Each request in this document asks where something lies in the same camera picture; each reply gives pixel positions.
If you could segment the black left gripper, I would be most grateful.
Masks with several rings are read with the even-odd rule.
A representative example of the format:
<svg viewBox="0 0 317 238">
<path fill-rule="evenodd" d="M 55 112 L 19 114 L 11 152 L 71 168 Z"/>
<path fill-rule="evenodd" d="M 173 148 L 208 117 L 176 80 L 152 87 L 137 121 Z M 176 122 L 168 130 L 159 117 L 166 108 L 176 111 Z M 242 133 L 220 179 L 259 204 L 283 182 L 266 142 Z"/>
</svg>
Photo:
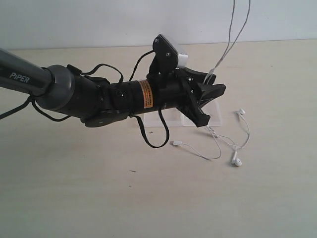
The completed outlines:
<svg viewBox="0 0 317 238">
<path fill-rule="evenodd" d="M 112 111 L 116 120 L 140 114 L 177 108 L 194 112 L 222 96 L 224 84 L 214 84 L 216 75 L 208 75 L 190 68 L 178 68 L 168 75 L 148 76 L 141 81 L 112 84 L 108 89 Z"/>
</svg>

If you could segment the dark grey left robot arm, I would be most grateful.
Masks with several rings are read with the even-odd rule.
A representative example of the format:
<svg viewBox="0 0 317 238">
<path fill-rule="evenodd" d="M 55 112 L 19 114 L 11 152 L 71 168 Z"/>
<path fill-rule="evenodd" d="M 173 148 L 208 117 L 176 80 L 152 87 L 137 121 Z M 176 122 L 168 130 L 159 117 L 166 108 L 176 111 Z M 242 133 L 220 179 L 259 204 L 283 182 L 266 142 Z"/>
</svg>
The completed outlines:
<svg viewBox="0 0 317 238">
<path fill-rule="evenodd" d="M 72 65 L 39 67 L 6 50 L 0 52 L 0 85 L 26 93 L 41 108 L 100 127 L 150 112 L 175 108 L 195 126 L 208 124 L 202 107 L 222 96 L 223 84 L 204 83 L 205 74 L 153 58 L 144 80 L 111 83 Z"/>
</svg>

